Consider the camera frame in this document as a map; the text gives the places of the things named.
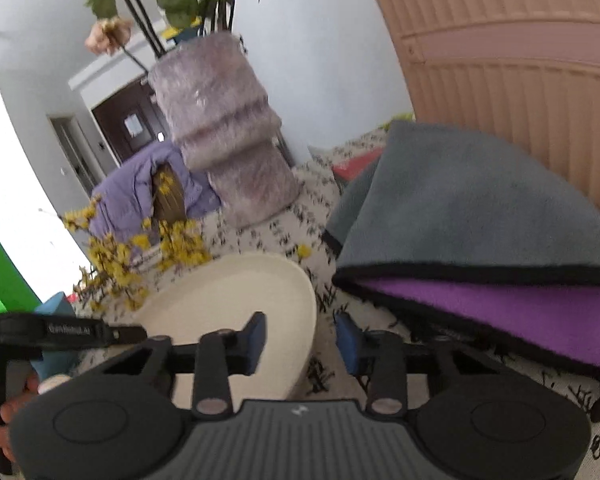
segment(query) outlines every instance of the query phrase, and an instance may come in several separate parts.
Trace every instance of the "black circular cap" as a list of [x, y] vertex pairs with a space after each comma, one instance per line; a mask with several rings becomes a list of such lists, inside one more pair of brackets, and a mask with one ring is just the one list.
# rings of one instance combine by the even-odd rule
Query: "black circular cap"
[[26, 478], [120, 480], [160, 469], [180, 445], [181, 411], [135, 376], [86, 374], [39, 396], [10, 425]]
[[581, 409], [515, 376], [460, 379], [420, 409], [416, 429], [434, 462], [475, 480], [572, 478], [590, 441]]

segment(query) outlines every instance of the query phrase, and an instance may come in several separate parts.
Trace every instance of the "purple cloth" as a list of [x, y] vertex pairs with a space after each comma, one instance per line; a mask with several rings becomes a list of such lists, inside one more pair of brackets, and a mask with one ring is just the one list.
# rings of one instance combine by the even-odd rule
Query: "purple cloth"
[[600, 367], [599, 287], [495, 286], [409, 278], [358, 283], [490, 325], [556, 354]]
[[102, 199], [91, 220], [90, 231], [102, 238], [113, 233], [119, 242], [140, 234], [142, 220], [154, 213], [152, 176], [161, 164], [169, 164], [184, 190], [188, 218], [201, 218], [220, 207], [205, 173], [190, 173], [182, 153], [172, 142], [152, 142], [111, 173], [93, 195]]

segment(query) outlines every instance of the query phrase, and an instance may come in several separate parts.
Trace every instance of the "plate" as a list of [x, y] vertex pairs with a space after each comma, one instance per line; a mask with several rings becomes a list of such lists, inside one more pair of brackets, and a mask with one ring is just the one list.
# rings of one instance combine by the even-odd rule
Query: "plate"
[[[254, 312], [267, 315], [267, 343], [251, 377], [229, 378], [234, 408], [243, 399], [286, 399], [304, 374], [314, 342], [314, 288], [298, 264], [277, 254], [224, 256], [147, 299], [134, 321], [149, 336], [197, 342], [221, 328], [240, 330]], [[193, 375], [180, 375], [173, 402], [190, 408]]]

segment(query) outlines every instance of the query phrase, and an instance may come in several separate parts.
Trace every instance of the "red object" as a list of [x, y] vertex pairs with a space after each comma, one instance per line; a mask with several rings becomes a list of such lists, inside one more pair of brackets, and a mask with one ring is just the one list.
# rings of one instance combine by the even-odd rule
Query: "red object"
[[354, 178], [356, 178], [362, 171], [376, 158], [379, 158], [382, 153], [383, 148], [376, 148], [371, 150], [370, 152], [365, 153], [364, 155], [355, 156], [354, 158], [350, 158], [341, 164], [336, 164], [331, 167], [333, 171], [333, 176], [336, 180], [344, 181], [344, 183], [351, 182]]

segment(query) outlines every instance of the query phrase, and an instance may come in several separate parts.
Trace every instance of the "brown door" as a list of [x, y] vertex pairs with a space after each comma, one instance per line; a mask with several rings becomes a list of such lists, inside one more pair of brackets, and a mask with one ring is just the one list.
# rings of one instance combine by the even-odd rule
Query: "brown door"
[[118, 160], [124, 162], [154, 140], [169, 137], [169, 126], [144, 77], [129, 83], [93, 109]]

